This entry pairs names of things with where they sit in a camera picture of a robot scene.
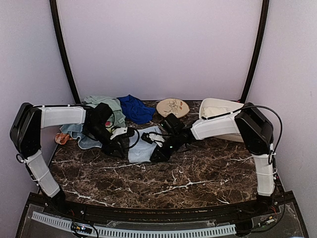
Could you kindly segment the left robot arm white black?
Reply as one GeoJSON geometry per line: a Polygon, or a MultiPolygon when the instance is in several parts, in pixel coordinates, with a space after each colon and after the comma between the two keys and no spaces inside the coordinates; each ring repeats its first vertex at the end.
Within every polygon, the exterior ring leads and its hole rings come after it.
{"type": "Polygon", "coordinates": [[[10,139],[17,150],[17,159],[25,164],[31,179],[42,193],[52,199],[50,207],[59,216],[66,216],[70,206],[64,201],[65,194],[49,169],[43,152],[44,132],[60,125],[80,125],[91,137],[101,143],[107,154],[123,153],[119,138],[127,134],[127,127],[107,128],[106,122],[112,115],[111,108],[100,103],[96,107],[75,105],[32,105],[21,104],[12,127],[10,139]]]}

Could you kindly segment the cream white towel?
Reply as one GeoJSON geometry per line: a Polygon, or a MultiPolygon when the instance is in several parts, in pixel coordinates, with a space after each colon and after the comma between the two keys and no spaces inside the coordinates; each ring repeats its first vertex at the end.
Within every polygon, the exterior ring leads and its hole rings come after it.
{"type": "Polygon", "coordinates": [[[220,106],[208,106],[203,107],[201,111],[202,118],[210,118],[218,115],[222,115],[229,112],[227,107],[220,107],[220,106]]]}

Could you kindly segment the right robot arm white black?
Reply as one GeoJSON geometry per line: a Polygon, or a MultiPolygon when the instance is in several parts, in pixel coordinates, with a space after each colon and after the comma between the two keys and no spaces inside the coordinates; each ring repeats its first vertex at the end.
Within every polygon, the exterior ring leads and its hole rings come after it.
{"type": "Polygon", "coordinates": [[[203,116],[184,124],[174,114],[169,114],[160,122],[167,132],[167,140],[157,144],[150,161],[166,162],[181,146],[194,140],[234,134],[241,135],[246,149],[251,153],[256,166],[257,194],[261,198],[253,203],[253,211],[263,215],[272,207],[269,198],[275,189],[275,155],[278,143],[274,142],[273,124],[260,111],[263,107],[246,103],[241,108],[217,116],[203,116]]]}

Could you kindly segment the light blue towel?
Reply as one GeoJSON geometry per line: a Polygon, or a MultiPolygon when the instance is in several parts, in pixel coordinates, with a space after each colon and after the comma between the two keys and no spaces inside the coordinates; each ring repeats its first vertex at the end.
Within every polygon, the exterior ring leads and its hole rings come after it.
{"type": "MultiPolygon", "coordinates": [[[[138,132],[140,136],[142,136],[143,133],[149,133],[149,132],[161,133],[161,130],[158,126],[151,126],[144,129],[139,129],[138,132]]],[[[137,144],[134,147],[129,149],[128,161],[130,163],[150,162],[151,155],[153,154],[156,147],[157,147],[157,144],[155,142],[153,142],[152,144],[149,144],[148,142],[140,138],[137,144]]]]}

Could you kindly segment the white plastic basin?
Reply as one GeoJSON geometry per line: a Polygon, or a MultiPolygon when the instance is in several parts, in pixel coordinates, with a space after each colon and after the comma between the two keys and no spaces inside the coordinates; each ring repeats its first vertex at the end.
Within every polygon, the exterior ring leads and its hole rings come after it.
{"type": "MultiPolygon", "coordinates": [[[[202,101],[199,109],[199,118],[202,117],[208,118],[212,116],[221,115],[227,112],[232,112],[236,109],[243,107],[244,104],[239,102],[233,102],[229,100],[216,99],[216,98],[206,98],[202,101]]],[[[215,136],[218,139],[224,139],[234,142],[243,142],[243,139],[240,134],[232,133],[215,136]]]]}

